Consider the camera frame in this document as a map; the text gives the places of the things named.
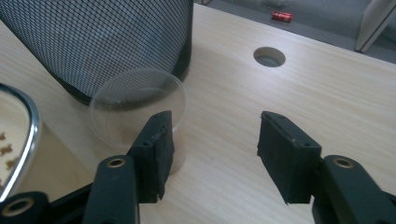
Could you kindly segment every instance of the desk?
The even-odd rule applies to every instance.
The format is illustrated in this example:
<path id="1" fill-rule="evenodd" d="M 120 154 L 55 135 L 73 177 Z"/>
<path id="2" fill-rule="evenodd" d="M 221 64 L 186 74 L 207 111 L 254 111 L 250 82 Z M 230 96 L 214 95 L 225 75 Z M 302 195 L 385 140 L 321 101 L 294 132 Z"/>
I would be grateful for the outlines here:
<path id="1" fill-rule="evenodd" d="M 286 62 L 258 64 L 269 46 Z M 44 121 L 92 171 L 105 147 L 90 132 L 87 107 L 48 74 L 3 25 L 0 82 L 28 93 Z M 143 223 L 313 223 L 310 204 L 286 206 L 258 156 L 260 114 L 282 114 L 322 145 L 322 156 L 360 162 L 396 194 L 396 65 L 194 6 L 186 119 L 187 159 Z"/>

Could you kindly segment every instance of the transparent plastic cup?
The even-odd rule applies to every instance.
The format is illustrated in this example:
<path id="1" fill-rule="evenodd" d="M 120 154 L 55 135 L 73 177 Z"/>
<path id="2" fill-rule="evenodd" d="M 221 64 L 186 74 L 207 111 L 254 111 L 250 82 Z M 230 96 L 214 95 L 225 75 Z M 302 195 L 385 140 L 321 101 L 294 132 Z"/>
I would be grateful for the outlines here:
<path id="1" fill-rule="evenodd" d="M 188 96 L 182 82 L 163 70 L 142 68 L 111 78 L 93 96 L 90 120 L 93 131 L 108 145 L 110 155 L 125 154 L 151 116 L 172 111 L 175 145 L 170 173 L 185 160 L 183 121 Z"/>

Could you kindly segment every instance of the black mesh basket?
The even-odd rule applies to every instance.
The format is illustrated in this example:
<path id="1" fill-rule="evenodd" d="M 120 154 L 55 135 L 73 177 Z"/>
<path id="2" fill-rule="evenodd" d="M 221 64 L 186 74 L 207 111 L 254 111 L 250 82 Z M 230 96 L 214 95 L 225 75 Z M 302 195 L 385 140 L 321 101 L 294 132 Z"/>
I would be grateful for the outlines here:
<path id="1" fill-rule="evenodd" d="M 184 79 L 193 0 L 1 0 L 0 19 L 84 104 L 110 78 L 157 68 Z"/>

